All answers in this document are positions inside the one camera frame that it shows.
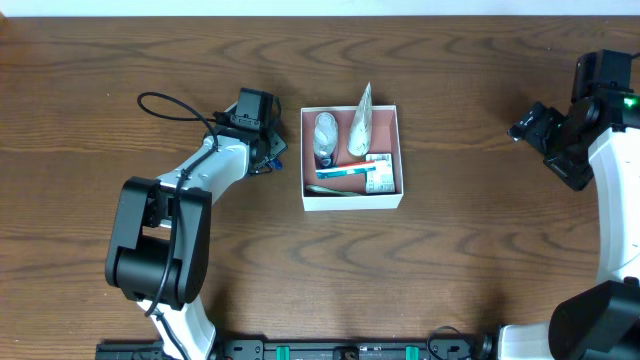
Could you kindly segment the clear bottle dark liquid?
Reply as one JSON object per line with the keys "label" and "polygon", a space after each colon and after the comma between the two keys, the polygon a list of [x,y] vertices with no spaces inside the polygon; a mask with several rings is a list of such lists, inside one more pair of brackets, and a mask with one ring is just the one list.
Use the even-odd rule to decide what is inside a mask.
{"label": "clear bottle dark liquid", "polygon": [[338,144],[339,127],[335,117],[328,112],[316,116],[313,152],[321,168],[332,167],[333,153]]}

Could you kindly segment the green white toothbrush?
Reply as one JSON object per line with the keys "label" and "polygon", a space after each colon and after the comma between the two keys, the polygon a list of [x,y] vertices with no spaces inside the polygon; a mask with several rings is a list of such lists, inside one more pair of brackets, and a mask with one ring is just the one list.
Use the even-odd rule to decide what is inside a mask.
{"label": "green white toothbrush", "polygon": [[330,196],[330,197],[358,197],[360,193],[351,191],[335,190],[319,185],[309,184],[305,186],[305,190],[313,194]]}

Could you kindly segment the Colgate toothpaste tube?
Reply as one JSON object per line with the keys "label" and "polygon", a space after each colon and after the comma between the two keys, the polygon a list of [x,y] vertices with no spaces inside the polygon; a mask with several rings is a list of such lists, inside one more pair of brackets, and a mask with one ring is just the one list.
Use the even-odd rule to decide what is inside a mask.
{"label": "Colgate toothpaste tube", "polygon": [[364,174],[376,169],[376,161],[364,161],[331,168],[317,169],[316,176],[319,179],[329,179],[350,175]]}

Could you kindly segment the white patterned cream tube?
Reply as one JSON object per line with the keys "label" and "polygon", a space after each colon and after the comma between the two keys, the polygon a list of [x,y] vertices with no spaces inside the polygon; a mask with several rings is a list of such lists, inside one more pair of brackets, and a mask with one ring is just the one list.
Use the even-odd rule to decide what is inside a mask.
{"label": "white patterned cream tube", "polygon": [[354,157],[365,156],[372,139],[372,88],[368,83],[356,109],[347,144],[348,152]]}

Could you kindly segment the small green white box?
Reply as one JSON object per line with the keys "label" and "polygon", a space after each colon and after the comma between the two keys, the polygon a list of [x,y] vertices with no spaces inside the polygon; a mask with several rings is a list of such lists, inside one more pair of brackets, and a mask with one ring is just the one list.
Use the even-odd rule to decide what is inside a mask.
{"label": "small green white box", "polygon": [[376,168],[366,173],[367,194],[395,193],[393,158],[391,153],[367,154],[367,161],[374,161]]}

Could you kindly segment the blue disposable razor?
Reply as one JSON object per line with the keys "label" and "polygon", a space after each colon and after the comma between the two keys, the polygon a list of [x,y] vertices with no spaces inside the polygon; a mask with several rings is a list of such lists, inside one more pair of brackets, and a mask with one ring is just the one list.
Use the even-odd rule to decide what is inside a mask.
{"label": "blue disposable razor", "polygon": [[283,169],[283,164],[281,163],[281,161],[280,161],[279,159],[273,159],[273,160],[270,162],[270,166],[271,166],[273,169],[276,169],[276,170],[282,170],[282,169]]}

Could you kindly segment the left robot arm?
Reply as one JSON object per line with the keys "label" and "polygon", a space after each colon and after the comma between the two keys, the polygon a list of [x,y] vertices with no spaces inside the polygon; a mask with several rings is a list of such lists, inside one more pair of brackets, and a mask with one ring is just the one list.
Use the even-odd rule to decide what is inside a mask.
{"label": "left robot arm", "polygon": [[202,145],[185,162],[154,179],[124,183],[105,278],[144,310],[161,338],[100,344],[97,358],[214,358],[216,328],[200,298],[211,209],[233,183],[277,167],[287,148],[278,133],[281,114],[277,97],[245,89],[226,111],[203,121]]}

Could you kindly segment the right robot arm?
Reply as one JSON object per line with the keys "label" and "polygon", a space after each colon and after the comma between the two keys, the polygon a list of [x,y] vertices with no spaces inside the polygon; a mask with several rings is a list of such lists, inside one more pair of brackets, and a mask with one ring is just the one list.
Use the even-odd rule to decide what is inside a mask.
{"label": "right robot arm", "polygon": [[595,183],[600,252],[595,286],[559,304],[547,322],[503,327],[498,358],[638,358],[638,96],[616,83],[589,85],[567,114],[535,103],[508,134],[543,154],[572,189]]}

